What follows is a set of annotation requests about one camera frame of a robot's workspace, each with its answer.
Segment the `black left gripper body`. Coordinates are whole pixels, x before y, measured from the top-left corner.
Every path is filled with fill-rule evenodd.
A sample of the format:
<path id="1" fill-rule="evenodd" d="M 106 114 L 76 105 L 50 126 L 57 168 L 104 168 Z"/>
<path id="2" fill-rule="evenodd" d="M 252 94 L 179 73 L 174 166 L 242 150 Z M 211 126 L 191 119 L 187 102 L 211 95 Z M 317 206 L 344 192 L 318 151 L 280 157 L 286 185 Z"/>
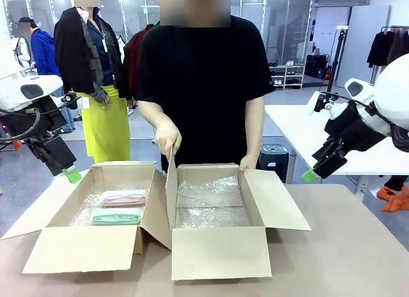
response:
<path id="1" fill-rule="evenodd" d="M 45 141 L 30 137 L 25 140 L 25 144 L 32 154 L 47 166 L 53 176 L 71 168 L 76 161 L 76 157 L 59 135 Z"/>

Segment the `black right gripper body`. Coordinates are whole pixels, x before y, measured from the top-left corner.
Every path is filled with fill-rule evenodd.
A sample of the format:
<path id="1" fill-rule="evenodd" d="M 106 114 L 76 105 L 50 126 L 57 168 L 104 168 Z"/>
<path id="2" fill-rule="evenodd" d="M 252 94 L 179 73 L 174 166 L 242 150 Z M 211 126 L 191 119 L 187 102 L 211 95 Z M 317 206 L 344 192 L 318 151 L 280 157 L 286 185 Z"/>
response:
<path id="1" fill-rule="evenodd" d="M 379 116 L 372 104 L 330 102 L 325 110 L 330 114 L 325 125 L 326 152 L 367 151 L 390 135 L 390 123 Z"/>

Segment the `person's left hand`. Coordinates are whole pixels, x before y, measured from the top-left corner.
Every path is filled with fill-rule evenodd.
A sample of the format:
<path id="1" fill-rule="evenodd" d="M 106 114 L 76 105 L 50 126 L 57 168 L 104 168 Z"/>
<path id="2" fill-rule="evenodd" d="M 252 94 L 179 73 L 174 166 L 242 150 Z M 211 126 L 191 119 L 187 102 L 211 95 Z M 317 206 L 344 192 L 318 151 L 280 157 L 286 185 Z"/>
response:
<path id="1" fill-rule="evenodd" d="M 244 172 L 246 169 L 255 169 L 258 162 L 258 156 L 247 154 L 245 155 L 239 164 L 239 169 Z"/>

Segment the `person's right hand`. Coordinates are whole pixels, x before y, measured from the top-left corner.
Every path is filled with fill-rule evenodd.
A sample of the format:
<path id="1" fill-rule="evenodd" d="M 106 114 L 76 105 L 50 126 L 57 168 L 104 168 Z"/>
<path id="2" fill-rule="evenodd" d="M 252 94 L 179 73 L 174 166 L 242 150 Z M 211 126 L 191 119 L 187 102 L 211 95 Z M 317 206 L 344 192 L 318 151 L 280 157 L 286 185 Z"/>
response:
<path id="1" fill-rule="evenodd" d="M 155 142 L 160 152 L 170 159 L 180 148 L 181 133 L 172 121 L 165 120 L 157 126 Z"/>

